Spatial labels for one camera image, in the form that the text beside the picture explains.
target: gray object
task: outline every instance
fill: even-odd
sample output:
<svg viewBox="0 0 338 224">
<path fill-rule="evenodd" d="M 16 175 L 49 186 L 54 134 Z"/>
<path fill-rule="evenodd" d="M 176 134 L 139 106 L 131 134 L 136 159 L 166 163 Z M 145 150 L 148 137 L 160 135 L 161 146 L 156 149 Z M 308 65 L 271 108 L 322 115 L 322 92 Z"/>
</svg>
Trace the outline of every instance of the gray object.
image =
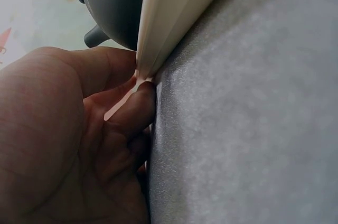
<svg viewBox="0 0 338 224">
<path fill-rule="evenodd" d="M 142 0 L 79 0 L 85 3 L 97 25 L 87 33 L 88 47 L 113 39 L 136 50 Z"/>
<path fill-rule="evenodd" d="M 152 223 L 338 223 L 338 0 L 215 0 L 157 83 Z"/>
</svg>

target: finger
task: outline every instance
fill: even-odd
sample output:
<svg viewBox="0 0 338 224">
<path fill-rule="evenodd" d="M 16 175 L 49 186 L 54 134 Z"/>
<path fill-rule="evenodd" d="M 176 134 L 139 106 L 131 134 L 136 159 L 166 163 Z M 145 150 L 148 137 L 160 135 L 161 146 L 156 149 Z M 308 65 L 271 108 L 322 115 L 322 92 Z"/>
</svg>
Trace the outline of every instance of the finger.
<svg viewBox="0 0 338 224">
<path fill-rule="evenodd" d="M 130 154 L 135 160 L 135 171 L 137 171 L 148 160 L 150 154 L 150 142 L 150 134 L 143 132 L 128 143 Z"/>
<path fill-rule="evenodd" d="M 27 57 L 33 55 L 57 59 L 74 70 L 84 98 L 126 82 L 133 76 L 136 68 L 135 52 L 110 47 L 81 51 L 39 48 Z"/>
<path fill-rule="evenodd" d="M 145 165 L 142 165 L 136 172 L 136 177 L 138 179 L 139 185 L 141 186 L 142 193 L 146 196 L 148 189 L 148 177 Z"/>
<path fill-rule="evenodd" d="M 126 83 L 116 88 L 87 97 L 84 103 L 94 103 L 96 106 L 102 108 L 104 112 L 107 112 L 135 86 L 136 81 L 136 78 L 132 77 Z"/>
<path fill-rule="evenodd" d="M 128 139 L 135 137 L 154 120 L 155 96 L 155 87 L 151 82 L 141 84 L 108 121 Z"/>
</svg>

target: hand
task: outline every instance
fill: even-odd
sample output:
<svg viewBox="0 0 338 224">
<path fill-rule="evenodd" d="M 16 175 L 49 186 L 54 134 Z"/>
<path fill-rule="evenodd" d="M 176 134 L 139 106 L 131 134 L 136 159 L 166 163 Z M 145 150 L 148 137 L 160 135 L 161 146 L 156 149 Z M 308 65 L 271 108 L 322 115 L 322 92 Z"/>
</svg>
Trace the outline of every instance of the hand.
<svg viewBox="0 0 338 224">
<path fill-rule="evenodd" d="M 0 71 L 0 222 L 148 223 L 137 172 L 155 90 L 135 54 L 40 48 Z"/>
</svg>

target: gray upholstered surface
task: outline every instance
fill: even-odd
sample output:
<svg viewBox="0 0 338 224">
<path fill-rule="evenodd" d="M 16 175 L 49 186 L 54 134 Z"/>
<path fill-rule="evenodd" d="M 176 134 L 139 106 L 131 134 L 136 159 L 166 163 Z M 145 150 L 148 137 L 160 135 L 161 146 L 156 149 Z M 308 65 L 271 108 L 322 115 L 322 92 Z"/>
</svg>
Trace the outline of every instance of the gray upholstered surface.
<svg viewBox="0 0 338 224">
<path fill-rule="evenodd" d="M 216 0 L 157 80 L 152 223 L 338 223 L 338 0 Z"/>
</svg>

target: white paper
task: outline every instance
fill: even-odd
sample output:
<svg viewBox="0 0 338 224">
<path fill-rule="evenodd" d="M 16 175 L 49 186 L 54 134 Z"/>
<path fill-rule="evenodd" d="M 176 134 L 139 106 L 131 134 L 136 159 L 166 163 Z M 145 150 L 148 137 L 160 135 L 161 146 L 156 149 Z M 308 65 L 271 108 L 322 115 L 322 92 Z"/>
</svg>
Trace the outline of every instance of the white paper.
<svg viewBox="0 0 338 224">
<path fill-rule="evenodd" d="M 146 79 L 163 62 L 212 0 L 143 0 L 137 45 L 138 76 Z"/>
</svg>

